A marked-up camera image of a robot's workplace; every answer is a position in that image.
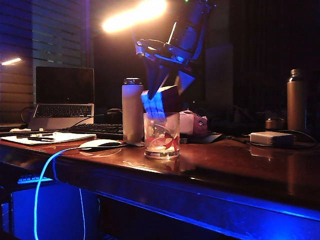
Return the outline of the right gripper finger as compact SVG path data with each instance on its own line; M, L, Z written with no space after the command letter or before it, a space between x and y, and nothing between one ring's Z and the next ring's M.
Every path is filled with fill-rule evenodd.
M148 99L151 100L167 80L171 69L157 61L144 61L148 84Z
M190 74L178 71L174 84L177 86L178 94L181 95L195 80Z

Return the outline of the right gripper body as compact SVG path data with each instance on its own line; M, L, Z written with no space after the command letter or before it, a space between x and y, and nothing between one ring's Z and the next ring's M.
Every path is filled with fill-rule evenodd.
M154 39L140 39L135 42L136 55L142 56L152 64L170 69L182 70L188 68L190 61L198 58L198 48L183 49L167 42Z

